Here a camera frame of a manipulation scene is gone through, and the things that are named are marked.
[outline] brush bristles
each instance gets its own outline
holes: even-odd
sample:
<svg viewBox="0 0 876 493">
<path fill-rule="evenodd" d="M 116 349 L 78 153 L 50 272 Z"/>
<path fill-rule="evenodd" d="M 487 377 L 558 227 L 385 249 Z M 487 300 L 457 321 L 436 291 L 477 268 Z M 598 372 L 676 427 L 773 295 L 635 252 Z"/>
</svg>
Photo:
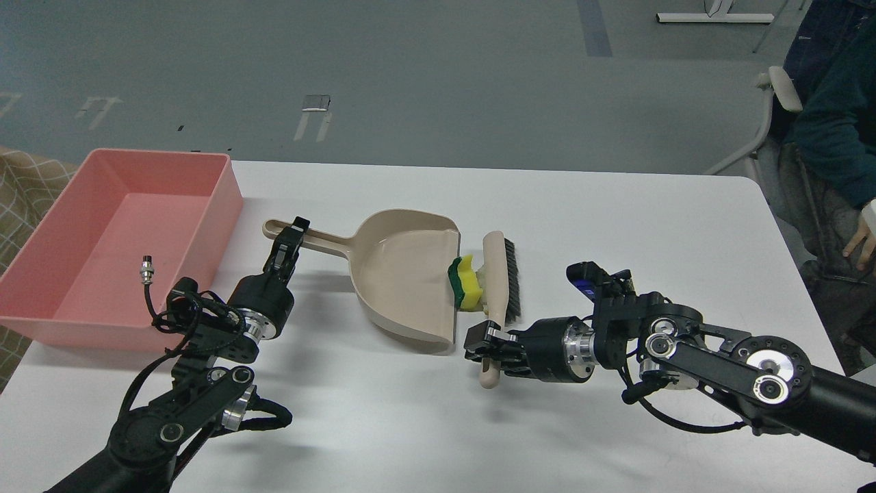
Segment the brush bristles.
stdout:
<svg viewBox="0 0 876 493">
<path fill-rule="evenodd" d="M 514 244 L 508 238 L 505 238 L 505 257 L 508 261 L 508 309 L 505 312 L 505 324 L 507 325 L 517 320 L 522 314 L 517 254 L 514 251 Z"/>
</svg>

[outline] pink storage box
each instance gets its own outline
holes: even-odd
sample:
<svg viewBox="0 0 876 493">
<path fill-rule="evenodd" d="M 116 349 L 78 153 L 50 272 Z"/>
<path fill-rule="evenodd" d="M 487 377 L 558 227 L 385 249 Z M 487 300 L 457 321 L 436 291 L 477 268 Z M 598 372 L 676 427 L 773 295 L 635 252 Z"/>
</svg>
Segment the pink storage box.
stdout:
<svg viewBox="0 0 876 493">
<path fill-rule="evenodd" d="M 213 282 L 243 207 L 225 154 L 97 149 L 0 277 L 0 324 L 40 342 L 162 351 L 155 309 L 182 276 Z"/>
</svg>

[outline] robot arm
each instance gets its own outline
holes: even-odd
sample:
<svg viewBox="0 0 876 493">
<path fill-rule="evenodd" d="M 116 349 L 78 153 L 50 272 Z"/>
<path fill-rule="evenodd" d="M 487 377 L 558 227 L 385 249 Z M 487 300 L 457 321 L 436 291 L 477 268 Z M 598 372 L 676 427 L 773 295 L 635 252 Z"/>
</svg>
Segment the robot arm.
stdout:
<svg viewBox="0 0 876 493">
<path fill-rule="evenodd" d="M 679 425 L 682 429 L 716 432 L 748 425 L 755 435 L 802 433 L 876 463 L 874 387 L 811 365 L 789 340 L 707 325 L 698 311 L 660 293 L 636 295 L 629 271 L 608 275 L 584 262 L 569 266 L 566 274 L 595 305 L 591 325 L 576 317 L 548 318 L 525 331 L 501 332 L 483 323 L 469 329 L 466 358 L 489 357 L 509 376 L 545 382 L 586 382 L 596 365 L 616 369 L 627 385 L 624 402 L 641 402 L 651 412 L 658 411 L 647 404 L 648 394 L 696 388 L 742 422 L 716 429 Z M 717 351 L 706 347 L 706 336 L 723 340 Z M 627 344 L 633 340 L 637 383 L 627 369 L 633 356 Z"/>
<path fill-rule="evenodd" d="M 215 361 L 252 363 L 258 343 L 280 335 L 294 305 L 286 285 L 309 225 L 306 219 L 296 218 L 284 228 L 262 274 L 242 279 L 227 303 L 213 293 L 199 293 L 197 282 L 184 277 L 167 296 L 167 311 L 155 313 L 149 297 L 152 262 L 144 258 L 141 275 L 152 324 L 162 332 L 185 335 L 176 348 L 168 349 L 134 379 L 107 446 L 49 492 L 165 492 L 207 439 L 292 422 L 285 407 L 258 396 L 251 368 L 217 367 Z M 146 377 L 162 362 L 177 357 L 171 371 L 173 388 L 148 405 L 131 409 Z M 247 411 L 266 412 L 272 418 L 243 420 Z"/>
</svg>

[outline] dustpan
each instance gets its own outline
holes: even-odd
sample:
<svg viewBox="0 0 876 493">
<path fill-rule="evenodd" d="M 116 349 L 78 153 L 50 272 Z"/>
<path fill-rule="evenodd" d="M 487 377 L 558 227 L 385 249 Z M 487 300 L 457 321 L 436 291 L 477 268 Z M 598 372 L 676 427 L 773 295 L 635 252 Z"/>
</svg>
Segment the dustpan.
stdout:
<svg viewBox="0 0 876 493">
<path fill-rule="evenodd" d="M 271 219 L 275 238 L 289 223 Z M 403 337 L 452 344 L 456 325 L 447 266 L 459 255 L 459 229 L 449 218 L 390 209 L 367 218 L 351 237 L 307 230 L 305 248 L 343 257 L 368 319 Z"/>
</svg>

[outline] table surface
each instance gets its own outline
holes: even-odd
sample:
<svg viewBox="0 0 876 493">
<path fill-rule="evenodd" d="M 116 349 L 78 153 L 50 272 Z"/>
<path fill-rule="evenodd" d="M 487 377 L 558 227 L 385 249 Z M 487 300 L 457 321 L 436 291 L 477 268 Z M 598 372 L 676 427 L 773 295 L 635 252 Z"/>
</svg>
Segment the table surface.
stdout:
<svg viewBox="0 0 876 493">
<path fill-rule="evenodd" d="M 794 263 L 757 186 L 744 178 L 496 169 L 397 168 L 236 161 L 244 208 L 212 289 L 227 296 L 260 272 L 269 218 L 302 216 L 351 235 L 375 211 L 445 215 L 461 254 L 480 262 L 483 236 L 517 247 L 523 316 L 585 316 L 592 304 L 567 265 L 632 270 L 707 323 L 800 345 L 839 371 Z M 808 437 L 705 436 L 677 431 L 621 402 L 615 372 L 585 384 L 503 377 L 481 389 L 454 347 L 402 339 L 371 324 L 345 260 L 302 251 L 296 305 L 252 367 L 263 397 L 292 425 L 212 439 L 173 491 L 854 491 L 872 467 Z M 0 396 L 0 489 L 41 491 L 103 448 L 133 376 L 154 355 L 34 343 Z M 162 367 L 138 404 L 170 389 Z M 695 391 L 653 402 L 703 425 L 735 417 Z"/>
</svg>

